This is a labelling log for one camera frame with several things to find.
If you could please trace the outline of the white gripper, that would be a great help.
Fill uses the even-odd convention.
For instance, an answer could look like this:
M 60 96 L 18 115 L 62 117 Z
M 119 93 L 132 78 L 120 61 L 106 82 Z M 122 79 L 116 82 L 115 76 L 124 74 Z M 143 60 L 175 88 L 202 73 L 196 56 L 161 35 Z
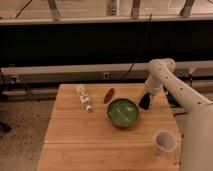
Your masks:
M 141 98 L 139 102 L 139 107 L 148 110 L 151 103 L 151 96 L 156 96 L 160 90 L 162 89 L 162 84 L 157 81 L 153 81 L 151 79 L 147 79 L 145 81 L 145 92 L 146 94 Z

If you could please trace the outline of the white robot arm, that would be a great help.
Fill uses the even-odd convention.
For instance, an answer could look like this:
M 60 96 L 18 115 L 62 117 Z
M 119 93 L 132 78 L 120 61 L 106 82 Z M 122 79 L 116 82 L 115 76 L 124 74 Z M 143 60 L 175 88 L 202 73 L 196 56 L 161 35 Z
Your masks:
M 139 106 L 148 110 L 151 99 L 165 87 L 188 113 L 179 171 L 213 171 L 213 101 L 173 74 L 175 61 L 171 58 L 153 59 L 148 63 L 148 69 Z

